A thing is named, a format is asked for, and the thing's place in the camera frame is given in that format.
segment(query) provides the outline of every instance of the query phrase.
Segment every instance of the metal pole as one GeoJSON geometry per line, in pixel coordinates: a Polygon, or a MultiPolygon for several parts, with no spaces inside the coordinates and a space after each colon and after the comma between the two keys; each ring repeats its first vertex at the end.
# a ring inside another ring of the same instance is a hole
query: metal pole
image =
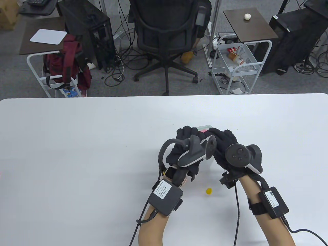
{"type": "Polygon", "coordinates": [[[221,2],[222,2],[222,0],[216,0],[216,2],[215,2],[213,22],[212,22],[212,26],[211,26],[211,37],[210,37],[210,42],[209,42],[208,51],[207,51],[208,57],[210,57],[210,53],[212,51],[213,39],[214,39],[215,30],[216,30],[218,13],[219,13],[221,2]]]}
{"type": "Polygon", "coordinates": [[[280,10],[279,10],[278,14],[281,14],[284,11],[284,9],[286,8],[287,2],[288,2],[288,0],[284,0],[282,2],[282,5],[280,7],[280,10]]]}
{"type": "Polygon", "coordinates": [[[103,11],[103,13],[104,13],[105,15],[107,15],[106,6],[105,6],[105,1],[104,1],[104,0],[99,0],[99,2],[100,2],[101,10],[103,11]]]}

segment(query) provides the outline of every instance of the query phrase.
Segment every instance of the yellow object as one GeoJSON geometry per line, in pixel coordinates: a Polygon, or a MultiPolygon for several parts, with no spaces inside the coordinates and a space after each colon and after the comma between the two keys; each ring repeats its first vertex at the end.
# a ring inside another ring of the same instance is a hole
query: yellow object
{"type": "Polygon", "coordinates": [[[212,188],[208,188],[208,189],[206,190],[206,194],[207,194],[207,195],[212,194],[212,188]]]}
{"type": "Polygon", "coordinates": [[[17,0],[0,0],[0,30],[13,30],[19,18],[17,0]]]}
{"type": "Polygon", "coordinates": [[[184,52],[181,56],[181,62],[183,64],[188,64],[192,59],[194,58],[194,52],[193,51],[188,51],[184,52]]]}

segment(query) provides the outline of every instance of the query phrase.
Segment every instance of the white cart frame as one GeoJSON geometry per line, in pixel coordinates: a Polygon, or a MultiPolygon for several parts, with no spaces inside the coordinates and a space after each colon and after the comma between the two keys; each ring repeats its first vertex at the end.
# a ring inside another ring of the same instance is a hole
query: white cart frame
{"type": "MultiPolygon", "coordinates": [[[[56,53],[59,53],[59,51],[48,51],[48,52],[30,54],[26,58],[27,65],[30,67],[30,69],[31,69],[32,73],[34,74],[35,78],[37,79],[37,81],[41,85],[42,89],[44,90],[44,92],[46,93],[46,95],[49,98],[51,98],[51,95],[49,94],[48,90],[53,90],[53,89],[52,88],[49,88],[49,86],[47,86],[47,84],[46,84],[47,77],[44,77],[43,76],[43,69],[42,69],[42,75],[41,75],[41,77],[39,77],[39,75],[37,74],[37,72],[35,71],[34,67],[31,64],[30,59],[31,59],[31,57],[37,56],[37,55],[42,55],[43,56],[43,55],[47,55],[47,54],[56,54],[56,53]]],[[[57,78],[62,78],[62,77],[63,77],[62,74],[61,75],[53,75],[53,76],[50,76],[50,79],[57,79],[57,78]]],[[[81,96],[81,93],[80,93],[80,90],[77,87],[77,83],[78,83],[77,82],[77,75],[75,76],[75,79],[73,79],[73,78],[71,78],[71,79],[72,80],[71,80],[70,85],[75,87],[78,97],[82,97],[81,96]]],[[[58,88],[59,86],[61,86],[63,84],[64,83],[56,83],[54,81],[53,81],[53,83],[50,83],[50,85],[53,85],[52,86],[53,88],[58,88]]],[[[58,97],[58,91],[60,91],[65,97],[68,97],[64,93],[63,89],[55,90],[55,97],[58,97]]]]}
{"type": "Polygon", "coordinates": [[[231,84],[233,82],[233,78],[236,76],[239,76],[239,81],[241,83],[244,84],[245,86],[245,91],[242,94],[250,94],[254,88],[254,85],[258,79],[258,76],[263,68],[263,65],[269,55],[269,52],[272,48],[272,42],[270,40],[260,40],[260,41],[252,41],[252,42],[244,42],[244,43],[232,43],[232,44],[220,44],[220,41],[226,37],[237,37],[236,34],[227,34],[222,36],[219,41],[218,41],[218,45],[216,47],[216,52],[215,52],[215,57],[214,57],[214,62],[213,62],[213,68],[212,68],[212,77],[214,79],[214,82],[220,92],[221,95],[228,95],[229,94],[229,90],[231,87],[231,84]],[[248,45],[254,45],[256,46],[259,43],[268,43],[269,47],[265,53],[265,56],[263,58],[263,61],[258,62],[254,55],[252,54],[252,52],[250,51],[250,49],[248,48],[248,45]],[[241,56],[243,57],[245,63],[241,64],[239,66],[237,66],[237,64],[235,64],[232,60],[230,60],[227,55],[229,54],[229,52],[227,51],[227,49],[229,48],[233,48],[233,47],[240,47],[240,49],[242,51],[244,51],[243,54],[241,54],[241,56]],[[216,67],[216,60],[217,60],[217,55],[219,55],[218,59],[222,59],[224,62],[224,67],[216,67]],[[218,80],[218,76],[215,76],[218,73],[227,73],[228,77],[230,77],[229,83],[227,84],[223,84],[222,82],[220,82],[220,80],[218,80]],[[248,87],[245,79],[243,76],[247,76],[247,75],[256,75],[255,79],[251,85],[251,88],[248,87]]]}

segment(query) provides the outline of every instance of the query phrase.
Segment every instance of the black glove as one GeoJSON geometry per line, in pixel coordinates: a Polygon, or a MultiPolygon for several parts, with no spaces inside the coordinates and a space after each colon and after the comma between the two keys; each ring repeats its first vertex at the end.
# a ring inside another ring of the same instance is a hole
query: black glove
{"type": "MultiPolygon", "coordinates": [[[[191,135],[198,136],[200,140],[204,140],[206,138],[205,134],[203,132],[199,132],[196,127],[191,128],[190,126],[185,126],[184,128],[180,128],[176,131],[176,139],[185,140],[189,138],[191,135]]],[[[170,165],[177,164],[179,157],[184,153],[183,147],[181,145],[176,144],[171,153],[166,157],[166,162],[170,165]]],[[[198,174],[198,167],[201,160],[198,162],[195,162],[194,164],[181,168],[181,169],[188,169],[188,176],[194,177],[198,174]]]]}
{"type": "Polygon", "coordinates": [[[224,132],[222,132],[219,129],[210,128],[208,131],[205,132],[205,137],[208,137],[210,135],[214,135],[216,138],[216,151],[213,156],[216,162],[229,173],[224,173],[223,176],[226,178],[227,183],[230,183],[230,186],[233,185],[234,181],[238,178],[243,177],[249,172],[253,173],[248,168],[238,168],[228,163],[225,157],[225,151],[230,145],[238,143],[236,137],[230,130],[225,130],[224,132]]]}

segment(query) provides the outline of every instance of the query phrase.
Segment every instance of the black computer case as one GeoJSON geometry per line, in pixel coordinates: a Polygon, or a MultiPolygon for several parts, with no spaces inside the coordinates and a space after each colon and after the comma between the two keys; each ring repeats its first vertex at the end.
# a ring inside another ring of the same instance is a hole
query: black computer case
{"type": "Polygon", "coordinates": [[[87,0],[63,0],[58,5],[67,31],[82,36],[86,57],[99,69],[110,67],[115,46],[109,17],[87,0]]]}
{"type": "MultiPolygon", "coordinates": [[[[289,66],[302,62],[328,27],[328,20],[309,9],[295,10],[273,16],[270,27],[278,35],[272,39],[272,49],[261,73],[287,71],[289,66]]],[[[254,52],[262,61],[268,44],[260,43],[254,52]]]]}

